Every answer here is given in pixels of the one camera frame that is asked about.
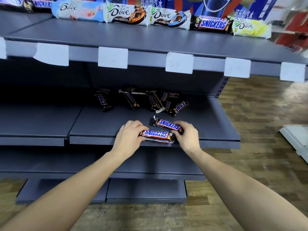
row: store shelving unit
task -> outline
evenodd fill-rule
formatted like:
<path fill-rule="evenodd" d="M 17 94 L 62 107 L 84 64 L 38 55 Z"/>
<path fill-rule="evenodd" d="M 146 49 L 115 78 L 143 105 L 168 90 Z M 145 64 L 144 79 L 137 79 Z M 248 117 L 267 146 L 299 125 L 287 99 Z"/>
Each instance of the store shelving unit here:
<path fill-rule="evenodd" d="M 229 79 L 223 73 L 226 57 L 251 60 L 252 74 L 269 76 L 279 76 L 281 62 L 308 62 L 264 39 L 59 20 L 48 14 L 25 15 L 22 21 L 21 16 L 0 11 L 8 56 L 0 60 L 0 177 L 28 179 L 17 203 L 34 201 L 110 151 L 127 120 L 147 125 L 155 114 L 145 107 L 129 109 L 122 94 L 114 94 L 113 110 L 103 113 L 90 88 L 180 91 L 190 105 L 175 118 L 158 116 L 192 123 L 202 147 L 239 148 L 240 136 L 217 100 Z M 69 66 L 33 59 L 37 43 L 68 45 Z M 128 68 L 98 67 L 100 46 L 128 49 Z M 193 54 L 193 74 L 166 72 L 168 52 Z M 204 179 L 177 143 L 144 141 L 93 202 L 185 202 L 184 180 Z"/>

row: wooden floor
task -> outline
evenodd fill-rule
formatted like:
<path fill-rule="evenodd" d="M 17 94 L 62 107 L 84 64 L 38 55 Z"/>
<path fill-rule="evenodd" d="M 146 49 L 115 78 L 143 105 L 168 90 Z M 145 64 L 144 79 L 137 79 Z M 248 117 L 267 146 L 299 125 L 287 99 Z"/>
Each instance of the wooden floor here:
<path fill-rule="evenodd" d="M 230 78 L 219 97 L 241 135 L 241 149 L 206 149 L 255 178 L 308 215 L 308 165 L 278 130 L 308 124 L 308 83 L 275 77 Z M 14 199 L 22 180 L 0 181 L 0 227 L 24 206 Z M 243 230 L 207 181 L 186 181 L 186 205 L 93 205 L 72 230 Z"/>

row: price tag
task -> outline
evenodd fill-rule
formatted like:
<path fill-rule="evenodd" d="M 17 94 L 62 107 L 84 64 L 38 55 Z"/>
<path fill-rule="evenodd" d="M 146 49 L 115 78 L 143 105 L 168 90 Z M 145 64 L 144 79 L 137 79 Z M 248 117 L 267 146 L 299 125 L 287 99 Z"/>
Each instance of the price tag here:
<path fill-rule="evenodd" d="M 37 43 L 34 59 L 56 66 L 68 66 L 68 45 Z"/>
<path fill-rule="evenodd" d="M 6 59 L 6 43 L 3 37 L 0 37 L 0 59 Z"/>
<path fill-rule="evenodd" d="M 169 52 L 166 58 L 166 71 L 175 73 L 193 73 L 192 54 L 179 54 Z"/>
<path fill-rule="evenodd" d="M 226 58 L 224 76 L 249 78 L 251 61 L 239 58 Z"/>
<path fill-rule="evenodd" d="M 305 64 L 282 62 L 280 67 L 280 80 L 304 82 Z"/>
<path fill-rule="evenodd" d="M 128 49 L 98 48 L 98 66 L 127 69 Z"/>

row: yellow dove wrapper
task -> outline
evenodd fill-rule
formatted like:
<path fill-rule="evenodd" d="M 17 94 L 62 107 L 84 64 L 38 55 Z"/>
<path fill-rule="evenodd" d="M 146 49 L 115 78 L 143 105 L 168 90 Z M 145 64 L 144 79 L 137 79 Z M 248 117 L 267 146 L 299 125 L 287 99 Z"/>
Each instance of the yellow dove wrapper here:
<path fill-rule="evenodd" d="M 262 20 L 234 18 L 231 34 L 268 39 L 272 36 L 272 25 L 266 25 Z"/>

